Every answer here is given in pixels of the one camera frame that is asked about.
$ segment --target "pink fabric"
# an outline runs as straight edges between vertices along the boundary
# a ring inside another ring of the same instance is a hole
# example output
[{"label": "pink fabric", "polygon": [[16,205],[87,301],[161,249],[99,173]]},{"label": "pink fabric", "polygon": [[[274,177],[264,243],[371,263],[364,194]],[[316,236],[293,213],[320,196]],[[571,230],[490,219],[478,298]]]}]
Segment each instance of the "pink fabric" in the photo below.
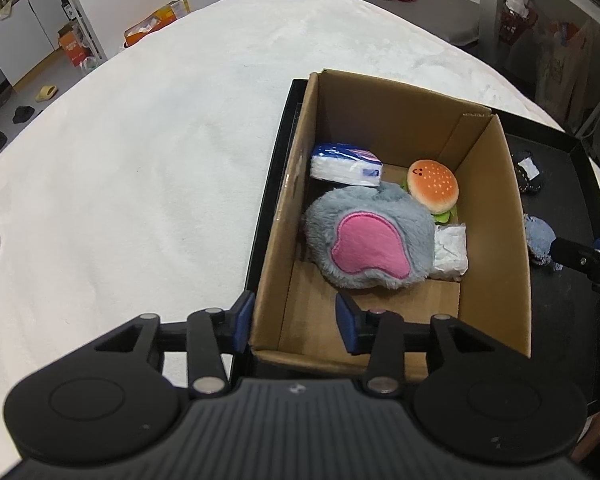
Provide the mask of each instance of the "pink fabric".
[{"label": "pink fabric", "polygon": [[338,225],[337,235],[331,259],[342,272],[378,269],[399,280],[409,275],[411,267],[400,234],[380,215],[351,213]]}]

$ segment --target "ribbed black surface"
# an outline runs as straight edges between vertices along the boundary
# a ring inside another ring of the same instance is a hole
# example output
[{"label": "ribbed black surface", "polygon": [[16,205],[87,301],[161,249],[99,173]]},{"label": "ribbed black surface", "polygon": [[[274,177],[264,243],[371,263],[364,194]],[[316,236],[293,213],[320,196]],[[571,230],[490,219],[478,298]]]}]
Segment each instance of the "ribbed black surface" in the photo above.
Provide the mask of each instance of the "ribbed black surface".
[{"label": "ribbed black surface", "polygon": [[33,461],[8,480],[576,479],[566,459],[523,469],[473,465],[435,447],[399,404],[349,380],[244,380],[193,404],[171,436],[134,459],[76,470]]}]

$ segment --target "burger plush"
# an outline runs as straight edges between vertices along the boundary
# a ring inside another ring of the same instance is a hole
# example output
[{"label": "burger plush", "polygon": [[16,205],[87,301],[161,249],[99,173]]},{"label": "burger plush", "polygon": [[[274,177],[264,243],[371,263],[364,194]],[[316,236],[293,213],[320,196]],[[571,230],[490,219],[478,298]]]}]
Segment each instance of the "burger plush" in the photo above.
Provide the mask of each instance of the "burger plush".
[{"label": "burger plush", "polygon": [[458,201],[458,181],[451,170],[435,160],[416,160],[407,174],[409,193],[429,209],[437,223],[446,224]]}]

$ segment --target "floor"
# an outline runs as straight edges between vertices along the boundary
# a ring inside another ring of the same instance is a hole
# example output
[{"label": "floor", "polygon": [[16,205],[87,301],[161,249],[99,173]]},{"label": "floor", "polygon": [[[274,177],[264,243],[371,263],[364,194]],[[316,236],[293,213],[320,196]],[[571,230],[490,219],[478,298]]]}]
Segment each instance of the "floor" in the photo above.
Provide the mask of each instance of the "floor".
[{"label": "floor", "polygon": [[[81,78],[80,68],[74,67],[67,56],[59,55],[55,56],[53,63],[27,83],[19,92],[11,90],[10,97],[0,107],[0,131],[7,136],[7,144],[15,139],[33,118],[42,113],[59,95],[66,92]],[[58,93],[49,101],[37,103],[35,97],[44,85],[58,86]],[[35,110],[33,117],[26,123],[13,123],[13,115],[18,106],[31,106]]]}]

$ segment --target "open cardboard box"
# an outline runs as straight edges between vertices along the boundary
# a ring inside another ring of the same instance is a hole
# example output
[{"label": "open cardboard box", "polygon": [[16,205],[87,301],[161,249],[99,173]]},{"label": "open cardboard box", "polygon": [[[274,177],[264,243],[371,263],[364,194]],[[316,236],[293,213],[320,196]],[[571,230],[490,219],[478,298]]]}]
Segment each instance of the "open cardboard box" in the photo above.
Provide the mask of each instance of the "open cardboard box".
[{"label": "open cardboard box", "polygon": [[[327,189],[309,178],[318,142],[371,150],[383,179],[401,183],[412,162],[433,158],[458,180],[469,270],[460,283],[426,280],[400,290],[350,290],[361,308],[429,322],[445,313],[529,355],[531,293],[522,204],[498,117],[488,108],[407,84],[325,70],[304,94],[267,245],[251,329],[263,362],[357,375],[368,356],[347,354],[336,325],[336,289],[321,275],[301,232],[304,210]],[[427,375],[424,354],[406,355],[406,377]]]}]

